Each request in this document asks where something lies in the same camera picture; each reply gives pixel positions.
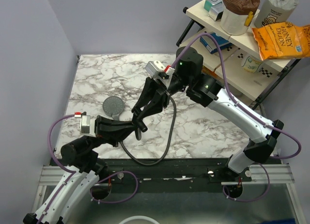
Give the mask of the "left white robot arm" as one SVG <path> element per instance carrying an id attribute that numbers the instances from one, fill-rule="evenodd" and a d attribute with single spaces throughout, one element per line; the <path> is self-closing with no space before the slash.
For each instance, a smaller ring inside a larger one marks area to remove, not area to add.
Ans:
<path id="1" fill-rule="evenodd" d="M 63 224 L 64 218 L 69 215 L 71 209 L 85 195 L 87 189 L 91 189 L 96 183 L 104 182 L 107 179 L 107 170 L 101 166 L 96 166 L 91 170 L 91 174 L 78 172 L 74 166 L 65 167 L 56 159 L 51 146 L 51 133 L 53 128 L 60 121 L 74 117 L 81 113 L 66 115 L 55 121 L 49 128 L 47 135 L 48 150 L 55 163 L 64 170 L 64 174 L 48 199 L 33 214 L 28 213 L 23 223 L 25 224 Z"/>

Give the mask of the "grey shower head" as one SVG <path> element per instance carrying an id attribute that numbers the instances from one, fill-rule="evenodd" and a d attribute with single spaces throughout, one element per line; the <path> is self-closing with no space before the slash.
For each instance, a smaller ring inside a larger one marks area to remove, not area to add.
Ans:
<path id="1" fill-rule="evenodd" d="M 117 96 L 109 96 L 104 100 L 102 107 L 107 116 L 119 121 L 120 114 L 124 111 L 124 102 Z"/>

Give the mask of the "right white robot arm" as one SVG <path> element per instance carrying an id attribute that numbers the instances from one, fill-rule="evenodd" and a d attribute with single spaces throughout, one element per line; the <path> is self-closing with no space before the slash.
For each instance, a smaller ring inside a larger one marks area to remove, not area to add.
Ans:
<path id="1" fill-rule="evenodd" d="M 202 73 L 202 67 L 203 56 L 194 48 L 189 48 L 177 65 L 166 72 L 161 62 L 150 61 L 145 68 L 150 76 L 132 109 L 133 123 L 145 132 L 147 127 L 143 118 L 162 112 L 171 95 L 186 91 L 192 101 L 223 115 L 248 135 L 247 146 L 233 154 L 223 168 L 224 178 L 234 181 L 253 163 L 266 162 L 280 135 L 273 128 L 283 129 L 284 123 L 258 115 L 238 99 L 233 101 L 217 79 Z"/>

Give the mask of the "black T-shaped fitting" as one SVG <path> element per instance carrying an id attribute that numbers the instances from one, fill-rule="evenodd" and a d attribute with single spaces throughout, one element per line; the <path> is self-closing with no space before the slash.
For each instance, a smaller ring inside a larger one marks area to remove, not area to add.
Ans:
<path id="1" fill-rule="evenodd" d="M 148 130 L 147 126 L 142 120 L 137 122 L 137 129 L 135 130 L 135 136 L 138 141 L 142 138 L 142 133 Z"/>

